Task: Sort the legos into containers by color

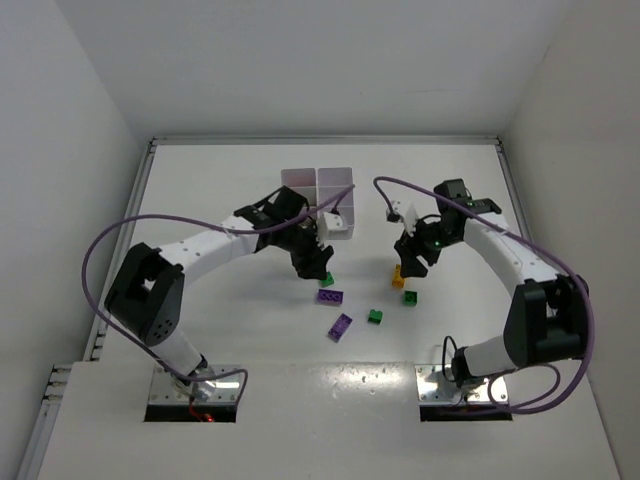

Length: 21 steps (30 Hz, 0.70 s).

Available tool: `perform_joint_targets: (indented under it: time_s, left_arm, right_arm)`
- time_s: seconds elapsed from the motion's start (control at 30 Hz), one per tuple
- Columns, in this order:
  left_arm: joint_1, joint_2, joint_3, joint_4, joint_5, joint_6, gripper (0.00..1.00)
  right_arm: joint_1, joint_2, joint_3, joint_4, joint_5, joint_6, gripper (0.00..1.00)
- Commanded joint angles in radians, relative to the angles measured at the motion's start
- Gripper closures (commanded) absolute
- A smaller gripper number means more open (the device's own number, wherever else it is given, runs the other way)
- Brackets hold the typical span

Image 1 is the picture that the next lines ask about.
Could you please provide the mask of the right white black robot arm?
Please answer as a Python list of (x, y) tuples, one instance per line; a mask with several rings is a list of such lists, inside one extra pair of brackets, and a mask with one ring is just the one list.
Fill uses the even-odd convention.
[(403, 226), (394, 244), (402, 276), (424, 278), (445, 249), (466, 244), (511, 298), (501, 334), (456, 349), (453, 382), (463, 386), (577, 360), (578, 370), (566, 387), (547, 394), (553, 405), (565, 401), (584, 378), (595, 346), (595, 316), (584, 279), (554, 254), (513, 232), (496, 202), (473, 198), (463, 180), (444, 181), (431, 191), (408, 181), (400, 184), (428, 194), (438, 208), (434, 221), (427, 222), (412, 203), (384, 200), (388, 221)]

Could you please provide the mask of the green two-by-two lego brick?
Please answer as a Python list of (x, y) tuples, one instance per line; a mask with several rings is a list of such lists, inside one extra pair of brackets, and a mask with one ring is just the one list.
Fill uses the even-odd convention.
[(324, 280), (320, 281), (320, 286), (322, 288), (328, 288), (328, 287), (333, 286), (334, 283), (335, 283), (335, 280), (334, 280), (332, 274), (330, 272), (328, 272), (326, 278)]

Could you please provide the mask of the dark green lego brick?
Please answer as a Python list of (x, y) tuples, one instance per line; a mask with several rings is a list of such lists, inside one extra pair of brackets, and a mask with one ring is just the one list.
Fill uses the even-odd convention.
[(371, 309), (367, 316), (367, 322), (375, 325), (380, 325), (383, 320), (383, 312), (381, 310)]

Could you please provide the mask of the purple butterfly lego brick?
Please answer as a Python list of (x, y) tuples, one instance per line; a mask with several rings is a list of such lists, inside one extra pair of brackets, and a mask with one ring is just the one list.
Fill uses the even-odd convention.
[(344, 293), (338, 290), (319, 289), (316, 301), (319, 304), (339, 306), (343, 303)]

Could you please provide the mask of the yellow lego brick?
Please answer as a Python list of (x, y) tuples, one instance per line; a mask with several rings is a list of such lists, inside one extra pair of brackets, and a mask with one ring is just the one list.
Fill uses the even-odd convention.
[(396, 264), (391, 280), (391, 286), (395, 289), (403, 289), (405, 287), (405, 279), (401, 275), (401, 265)]

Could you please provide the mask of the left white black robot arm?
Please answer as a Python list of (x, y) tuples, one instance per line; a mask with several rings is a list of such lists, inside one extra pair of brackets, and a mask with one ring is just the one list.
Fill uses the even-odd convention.
[(183, 384), (208, 370), (205, 357), (179, 327), (184, 290), (213, 270), (267, 247), (290, 255), (298, 277), (324, 280), (334, 254), (321, 240), (313, 218), (286, 225), (307, 207), (306, 198), (288, 187), (236, 210), (218, 229), (152, 247), (131, 247), (106, 298), (104, 308), (129, 333), (167, 364)]

